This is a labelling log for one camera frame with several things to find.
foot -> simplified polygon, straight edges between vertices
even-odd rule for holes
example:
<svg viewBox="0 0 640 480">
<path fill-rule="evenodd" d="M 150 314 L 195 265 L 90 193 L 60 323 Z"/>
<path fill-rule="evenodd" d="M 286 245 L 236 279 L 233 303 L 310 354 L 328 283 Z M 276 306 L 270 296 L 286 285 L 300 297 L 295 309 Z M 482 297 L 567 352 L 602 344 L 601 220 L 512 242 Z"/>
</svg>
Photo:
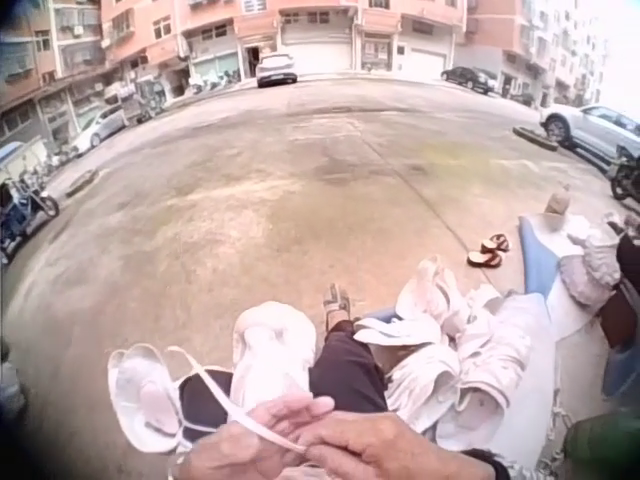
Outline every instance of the foot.
<svg viewBox="0 0 640 480">
<path fill-rule="evenodd" d="M 322 301 L 324 307 L 326 329 L 329 332 L 336 324 L 344 320 L 351 320 L 351 301 L 344 288 L 335 283 L 329 285 Z"/>
</svg>

garage door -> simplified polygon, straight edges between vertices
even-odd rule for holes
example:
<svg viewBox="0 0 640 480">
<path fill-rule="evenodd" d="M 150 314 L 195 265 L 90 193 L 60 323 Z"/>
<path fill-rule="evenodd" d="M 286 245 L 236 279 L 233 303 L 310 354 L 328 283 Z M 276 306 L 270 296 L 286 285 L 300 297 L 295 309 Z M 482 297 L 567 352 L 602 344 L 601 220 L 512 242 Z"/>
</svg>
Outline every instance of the garage door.
<svg viewBox="0 0 640 480">
<path fill-rule="evenodd" d="M 299 75 L 351 69 L 351 43 L 300 43 L 286 45 Z"/>
<path fill-rule="evenodd" d="M 444 57 L 425 52 L 424 50 L 411 49 L 404 60 L 403 70 L 412 77 L 428 80 L 440 78 L 444 68 Z"/>
</svg>

apartment building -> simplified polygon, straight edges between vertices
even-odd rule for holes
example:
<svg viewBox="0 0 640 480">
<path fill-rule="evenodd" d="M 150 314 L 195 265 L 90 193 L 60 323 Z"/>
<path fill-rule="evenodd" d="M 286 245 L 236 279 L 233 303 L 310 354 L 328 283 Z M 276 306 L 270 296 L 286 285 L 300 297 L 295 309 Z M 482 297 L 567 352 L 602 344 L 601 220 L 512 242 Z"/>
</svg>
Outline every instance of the apartment building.
<svg viewBox="0 0 640 480">
<path fill-rule="evenodd" d="M 98 0 L 31 0 L 0 36 L 0 144 L 63 143 L 102 108 Z"/>
<path fill-rule="evenodd" d="M 595 100 L 606 42 L 596 33 L 598 16 L 589 8 L 594 4 L 468 0 L 467 29 L 456 48 L 456 64 L 489 70 L 498 78 L 502 95 L 530 93 L 538 105 Z"/>
<path fill-rule="evenodd" d="M 160 75 L 169 97 L 189 77 L 255 76 L 287 51 L 300 74 L 383 69 L 438 78 L 465 25 L 464 0 L 113 0 L 102 5 L 109 62 Z"/>
</svg>

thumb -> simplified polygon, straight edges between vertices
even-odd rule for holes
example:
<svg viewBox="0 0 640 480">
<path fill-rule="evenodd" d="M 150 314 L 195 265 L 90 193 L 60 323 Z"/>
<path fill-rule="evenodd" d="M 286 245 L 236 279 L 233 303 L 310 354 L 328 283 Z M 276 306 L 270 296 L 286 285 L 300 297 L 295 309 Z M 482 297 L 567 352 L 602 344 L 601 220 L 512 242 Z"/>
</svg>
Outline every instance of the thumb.
<svg viewBox="0 0 640 480">
<path fill-rule="evenodd" d="M 378 477 L 373 467 L 346 450 L 328 445 L 312 445 L 307 448 L 305 456 L 328 474 L 340 480 L 376 480 Z"/>
</svg>

brown slipper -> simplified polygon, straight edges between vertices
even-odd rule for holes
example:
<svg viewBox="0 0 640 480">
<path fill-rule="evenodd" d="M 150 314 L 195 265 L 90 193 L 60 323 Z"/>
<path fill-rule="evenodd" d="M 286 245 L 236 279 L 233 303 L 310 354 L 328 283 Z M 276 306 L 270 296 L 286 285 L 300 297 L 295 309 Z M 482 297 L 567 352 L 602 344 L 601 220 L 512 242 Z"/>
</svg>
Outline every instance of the brown slipper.
<svg viewBox="0 0 640 480">
<path fill-rule="evenodd" d="M 478 268 L 498 268 L 502 265 L 502 254 L 497 250 L 490 252 L 469 252 L 467 263 Z"/>
<path fill-rule="evenodd" d="M 511 243 L 509 239 L 503 233 L 496 233 L 491 235 L 487 240 L 483 240 L 480 245 L 480 253 L 489 252 L 508 252 L 511 249 Z"/>
</svg>

